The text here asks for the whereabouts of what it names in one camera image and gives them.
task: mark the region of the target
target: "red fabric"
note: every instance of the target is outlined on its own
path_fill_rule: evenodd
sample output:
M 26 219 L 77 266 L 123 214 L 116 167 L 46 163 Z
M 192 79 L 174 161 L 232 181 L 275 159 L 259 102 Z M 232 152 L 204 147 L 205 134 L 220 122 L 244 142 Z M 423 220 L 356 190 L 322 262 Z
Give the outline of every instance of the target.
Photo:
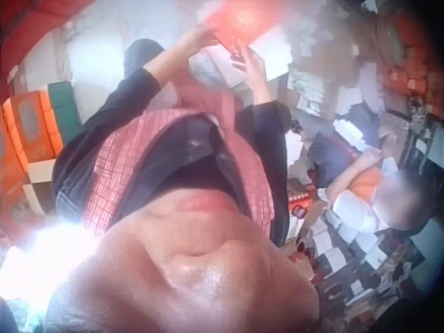
M 268 237 L 274 218 L 271 190 L 260 157 L 234 131 L 234 96 L 231 92 L 210 92 L 184 72 L 177 82 L 180 82 L 176 88 L 181 101 L 192 105 L 193 110 L 181 108 L 183 103 L 179 103 L 174 109 L 144 112 L 113 132 L 97 156 L 96 182 L 80 223 L 96 236 L 102 235 L 144 151 L 181 118 L 211 114 L 217 119 L 228 150 L 239 167 L 253 221 Z
M 0 101 L 8 97 L 7 78 L 10 70 L 18 65 L 33 46 L 49 31 L 64 24 L 93 0 L 40 0 L 34 6 L 24 0 L 7 1 L 2 8 L 6 22 L 22 20 L 10 30 L 1 50 Z

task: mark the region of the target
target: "man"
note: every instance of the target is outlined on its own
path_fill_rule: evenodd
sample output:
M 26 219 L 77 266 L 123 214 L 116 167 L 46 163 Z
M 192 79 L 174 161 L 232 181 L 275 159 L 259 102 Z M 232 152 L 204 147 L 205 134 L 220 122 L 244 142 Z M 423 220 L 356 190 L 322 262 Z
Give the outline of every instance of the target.
M 419 232 L 432 214 L 435 190 L 414 171 L 400 171 L 393 158 L 396 137 L 381 128 L 382 149 L 370 148 L 355 160 L 338 144 L 317 137 L 311 156 L 322 160 L 325 176 L 318 190 L 342 221 L 359 232 L 375 233 L 387 228 Z M 375 165 L 381 162 L 381 168 Z
M 293 332 L 317 322 L 313 286 L 270 241 L 288 230 L 287 166 L 263 64 L 241 48 L 255 105 L 252 123 L 239 123 L 230 95 L 202 100 L 211 93 L 180 72 L 211 43 L 200 28 L 155 58 L 135 57 L 141 68 L 126 68 L 58 158 L 60 213 L 103 238 L 53 296 L 47 332 Z M 180 103 L 144 112 L 170 80 Z

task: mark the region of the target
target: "dark hair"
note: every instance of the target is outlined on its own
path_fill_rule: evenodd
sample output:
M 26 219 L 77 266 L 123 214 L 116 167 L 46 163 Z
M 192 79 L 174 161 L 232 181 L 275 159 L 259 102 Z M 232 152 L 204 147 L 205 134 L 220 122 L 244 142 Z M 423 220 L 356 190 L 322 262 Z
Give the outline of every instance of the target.
M 419 200 L 411 208 L 407 221 L 410 234 L 419 233 L 432 217 L 436 204 L 436 187 L 431 182 L 413 170 L 402 170 L 400 175 L 407 187 L 418 194 Z
M 135 70 L 160 55 L 165 49 L 153 40 L 136 40 L 125 52 L 123 71 L 129 77 Z

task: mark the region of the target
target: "mouth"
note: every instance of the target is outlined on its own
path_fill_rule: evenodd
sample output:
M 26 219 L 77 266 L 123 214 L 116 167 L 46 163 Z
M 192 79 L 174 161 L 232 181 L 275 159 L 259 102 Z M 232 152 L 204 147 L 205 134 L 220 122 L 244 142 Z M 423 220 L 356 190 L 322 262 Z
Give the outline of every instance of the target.
M 226 193 L 204 189 L 193 191 L 178 207 L 179 212 L 213 212 L 217 210 L 239 212 L 235 201 Z

